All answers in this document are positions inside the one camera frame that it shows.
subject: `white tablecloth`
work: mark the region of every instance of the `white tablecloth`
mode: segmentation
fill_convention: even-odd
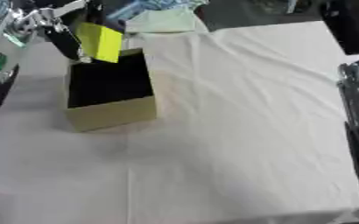
[[[144,50],[159,119],[100,134],[75,133],[61,111],[67,61],[51,44],[29,51],[0,109],[10,223],[209,224],[359,207],[335,86],[347,57],[324,24],[148,38]]]

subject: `light green cloth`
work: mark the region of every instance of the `light green cloth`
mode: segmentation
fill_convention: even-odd
[[[196,15],[187,7],[146,10],[126,22],[126,32],[192,32]]]

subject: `box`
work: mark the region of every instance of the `box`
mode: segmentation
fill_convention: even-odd
[[[141,49],[123,51],[118,63],[94,60],[69,67],[65,112],[79,131],[157,117],[155,96]]]

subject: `yellow block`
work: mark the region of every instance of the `yellow block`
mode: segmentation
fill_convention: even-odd
[[[123,34],[102,25],[81,23],[76,35],[84,52],[97,60],[118,62]]]

